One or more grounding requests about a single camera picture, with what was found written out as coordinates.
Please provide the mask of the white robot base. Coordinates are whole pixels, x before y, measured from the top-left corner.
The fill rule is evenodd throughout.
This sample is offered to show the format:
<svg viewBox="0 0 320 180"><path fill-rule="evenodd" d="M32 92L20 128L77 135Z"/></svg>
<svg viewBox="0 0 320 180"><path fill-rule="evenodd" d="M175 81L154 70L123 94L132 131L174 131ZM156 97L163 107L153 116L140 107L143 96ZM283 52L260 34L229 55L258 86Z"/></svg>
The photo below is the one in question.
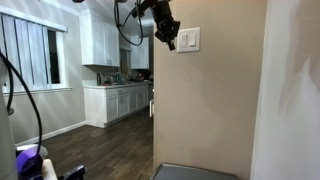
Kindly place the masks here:
<svg viewBox="0 0 320 180"><path fill-rule="evenodd" d="M0 61L0 180L18 180L15 146L2 91L6 80L7 69Z"/></svg>

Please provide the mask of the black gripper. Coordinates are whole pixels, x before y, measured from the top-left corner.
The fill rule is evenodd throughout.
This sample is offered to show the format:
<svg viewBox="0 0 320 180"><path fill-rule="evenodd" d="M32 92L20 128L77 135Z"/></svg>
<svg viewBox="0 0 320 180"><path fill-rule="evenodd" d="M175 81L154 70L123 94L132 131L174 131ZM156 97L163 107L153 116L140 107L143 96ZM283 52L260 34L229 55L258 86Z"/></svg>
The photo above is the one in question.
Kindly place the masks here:
<svg viewBox="0 0 320 180"><path fill-rule="evenodd" d="M174 39L177 37L180 22L172 17L169 0L154 0L151 7L157 31L155 36L162 42L167 42L169 50L176 49Z"/></svg>

